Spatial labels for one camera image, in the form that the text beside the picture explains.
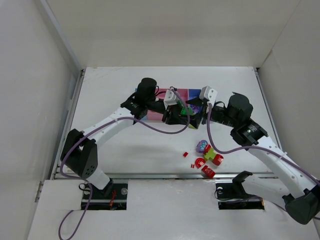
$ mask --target red block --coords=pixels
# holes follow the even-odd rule
[[[197,169],[200,168],[205,163],[206,163],[206,160],[204,160],[202,157],[199,157],[195,160],[195,166]]]
[[[205,175],[207,175],[210,179],[212,179],[214,175],[216,175],[216,173],[208,166],[204,166],[201,171],[204,172]]]
[[[215,155],[215,157],[212,160],[212,162],[213,162],[214,165],[219,166],[222,163],[223,160],[224,160],[224,157],[221,156],[220,154],[217,154],[217,155]]]
[[[204,151],[203,151],[203,154],[206,155],[207,152],[209,152],[210,148],[211,148],[211,146],[210,146],[210,144],[208,144],[208,145],[205,147],[205,149],[204,149]]]

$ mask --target white wall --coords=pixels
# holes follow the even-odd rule
[[[260,67],[299,0],[48,0],[82,67]]]
[[[285,151],[320,178],[320,1],[301,0],[259,75]]]
[[[32,0],[0,0],[0,239],[25,239],[71,72]]]

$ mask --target white table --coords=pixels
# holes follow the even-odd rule
[[[28,240],[67,239],[83,211],[80,180],[47,180]],[[72,240],[319,240],[313,221],[295,222],[270,202],[265,210],[219,210],[214,180],[130,180],[127,210],[90,210]]]
[[[211,86],[218,91],[217,101],[226,104],[232,92],[241,93],[253,105],[252,119],[276,141],[252,67],[88,67],[71,129],[80,131],[109,116],[132,94],[144,77],[154,78],[160,88],[175,86],[201,89]],[[183,127],[150,124],[167,131]],[[221,150],[238,147],[230,131],[230,127],[211,124],[213,139]],[[199,156],[195,147],[202,139],[208,139],[204,125],[198,130],[187,129],[181,134],[166,135],[136,124],[118,133],[99,149],[99,165],[104,172],[112,174],[199,174],[200,170],[191,168],[191,164]],[[189,153],[186,158],[183,157],[184,152]],[[262,162],[244,150],[225,155],[223,163],[215,168],[219,174],[244,170],[253,173],[269,172]]]

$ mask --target wall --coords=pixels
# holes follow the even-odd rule
[[[299,0],[48,0],[82,67],[260,67]]]
[[[318,178],[319,12],[320,1],[301,0],[259,71],[284,150]]]
[[[0,0],[0,239],[25,239],[71,72],[32,0]]]

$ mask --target yellow-green block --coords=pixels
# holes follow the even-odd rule
[[[217,154],[214,152],[214,149],[211,147],[209,151],[204,155],[204,160],[211,161],[215,158]]]

